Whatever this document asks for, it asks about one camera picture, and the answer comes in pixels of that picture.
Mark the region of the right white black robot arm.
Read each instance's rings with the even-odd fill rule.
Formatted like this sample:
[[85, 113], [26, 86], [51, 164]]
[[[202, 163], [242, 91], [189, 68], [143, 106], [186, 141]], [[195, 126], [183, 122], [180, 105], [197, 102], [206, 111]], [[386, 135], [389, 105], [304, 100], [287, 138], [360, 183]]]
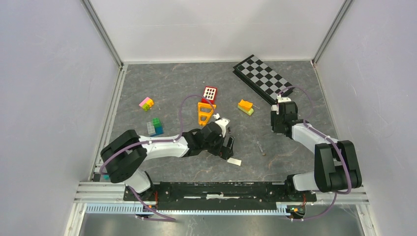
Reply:
[[315, 190], [348, 194], [362, 186], [356, 149], [351, 141], [332, 138], [299, 119], [293, 101], [272, 105], [270, 118], [274, 133], [285, 135], [314, 154], [313, 171], [287, 176], [284, 187], [287, 199], [296, 201], [304, 191]]

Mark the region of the white battery cover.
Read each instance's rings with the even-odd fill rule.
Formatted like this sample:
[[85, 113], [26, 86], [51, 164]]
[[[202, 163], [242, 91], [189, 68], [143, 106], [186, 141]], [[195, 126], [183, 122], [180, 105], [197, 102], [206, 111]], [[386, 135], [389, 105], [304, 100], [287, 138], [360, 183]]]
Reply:
[[229, 158], [227, 162], [233, 165], [241, 166], [241, 160], [239, 159]]

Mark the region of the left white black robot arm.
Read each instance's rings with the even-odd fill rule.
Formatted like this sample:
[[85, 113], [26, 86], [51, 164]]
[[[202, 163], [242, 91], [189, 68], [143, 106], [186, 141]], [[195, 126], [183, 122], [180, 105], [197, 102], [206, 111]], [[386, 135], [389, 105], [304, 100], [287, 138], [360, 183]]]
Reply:
[[140, 168], [143, 162], [197, 156], [203, 151], [229, 160], [234, 155], [234, 142], [228, 120], [223, 118], [171, 137], [140, 136], [127, 130], [101, 151], [100, 173], [112, 183], [124, 183], [146, 201], [154, 196], [154, 186], [149, 174]]

